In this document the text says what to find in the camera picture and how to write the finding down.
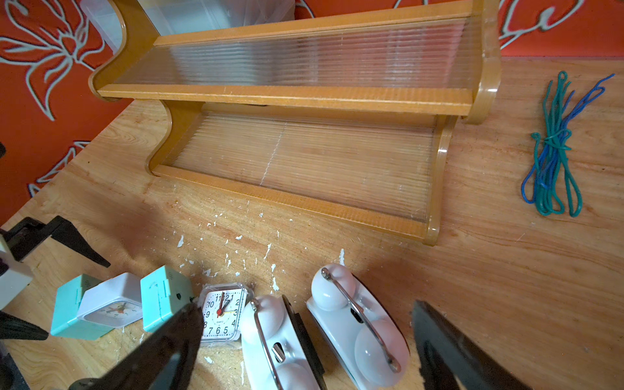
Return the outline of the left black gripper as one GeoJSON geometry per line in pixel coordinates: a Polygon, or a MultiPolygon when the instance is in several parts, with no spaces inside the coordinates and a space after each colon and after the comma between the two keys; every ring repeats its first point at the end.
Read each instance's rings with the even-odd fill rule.
{"type": "MultiPolygon", "coordinates": [[[[2,229],[1,235],[1,310],[33,280],[31,269],[21,262],[48,238],[102,267],[111,266],[84,239],[74,224],[60,215],[47,224],[34,218],[24,218],[11,229],[2,229]]],[[[45,341],[48,337],[48,331],[39,326],[0,312],[1,340],[45,341]]]]}

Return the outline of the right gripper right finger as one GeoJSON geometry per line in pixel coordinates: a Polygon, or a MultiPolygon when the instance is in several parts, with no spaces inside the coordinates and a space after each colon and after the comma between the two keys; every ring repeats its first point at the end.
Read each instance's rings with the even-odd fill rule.
{"type": "Polygon", "coordinates": [[[429,303],[414,303],[412,325],[424,388],[529,388],[429,303]]]}

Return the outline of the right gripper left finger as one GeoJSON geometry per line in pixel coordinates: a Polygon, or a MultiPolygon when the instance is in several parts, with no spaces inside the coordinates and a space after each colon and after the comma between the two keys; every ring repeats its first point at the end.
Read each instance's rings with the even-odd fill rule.
{"type": "Polygon", "coordinates": [[[190,303],[101,378],[71,389],[187,389],[203,331],[201,309],[190,303]]]}

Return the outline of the mint square alarm clock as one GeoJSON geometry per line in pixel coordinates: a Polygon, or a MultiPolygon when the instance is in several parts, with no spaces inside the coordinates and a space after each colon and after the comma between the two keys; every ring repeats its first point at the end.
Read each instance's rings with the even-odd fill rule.
{"type": "Polygon", "coordinates": [[[52,336],[96,341],[113,330],[112,327],[78,318],[85,292],[100,284],[100,279],[82,274],[57,289],[50,334],[52,336]]]}

